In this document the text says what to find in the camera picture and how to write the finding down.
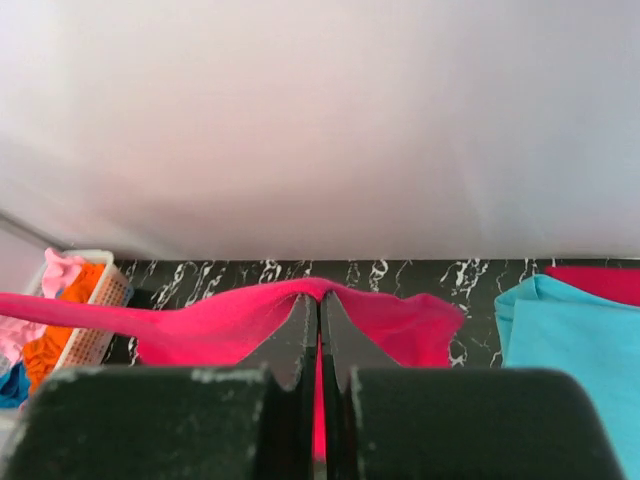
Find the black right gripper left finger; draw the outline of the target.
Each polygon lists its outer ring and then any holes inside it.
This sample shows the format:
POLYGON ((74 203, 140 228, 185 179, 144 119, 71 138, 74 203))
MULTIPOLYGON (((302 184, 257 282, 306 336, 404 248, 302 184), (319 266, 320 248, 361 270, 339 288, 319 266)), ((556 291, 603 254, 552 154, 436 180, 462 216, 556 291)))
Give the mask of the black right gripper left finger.
POLYGON ((313 477, 316 301, 295 298, 282 325, 260 345, 269 372, 257 452, 259 479, 313 477))

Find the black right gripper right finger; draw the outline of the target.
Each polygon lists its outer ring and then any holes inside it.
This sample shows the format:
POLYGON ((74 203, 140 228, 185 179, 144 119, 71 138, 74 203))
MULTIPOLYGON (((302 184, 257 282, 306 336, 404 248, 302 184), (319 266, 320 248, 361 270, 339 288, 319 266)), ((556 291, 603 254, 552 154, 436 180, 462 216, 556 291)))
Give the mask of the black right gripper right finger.
POLYGON ((362 362, 368 339, 356 327, 335 291, 320 304, 321 359, 329 479, 357 479, 357 427, 351 368, 362 362))

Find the magenta t shirt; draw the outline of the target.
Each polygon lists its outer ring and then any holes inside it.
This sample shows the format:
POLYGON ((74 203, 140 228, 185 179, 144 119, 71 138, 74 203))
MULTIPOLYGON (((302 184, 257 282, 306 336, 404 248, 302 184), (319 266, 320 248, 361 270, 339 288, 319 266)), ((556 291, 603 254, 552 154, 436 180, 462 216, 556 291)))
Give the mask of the magenta t shirt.
POLYGON ((401 299, 314 277, 233 289, 163 311, 4 293, 1 313, 47 326, 134 337, 147 365, 231 366, 282 325, 297 296, 322 301, 331 291, 356 327, 400 365, 449 367, 449 345, 464 323, 456 306, 429 294, 401 299))

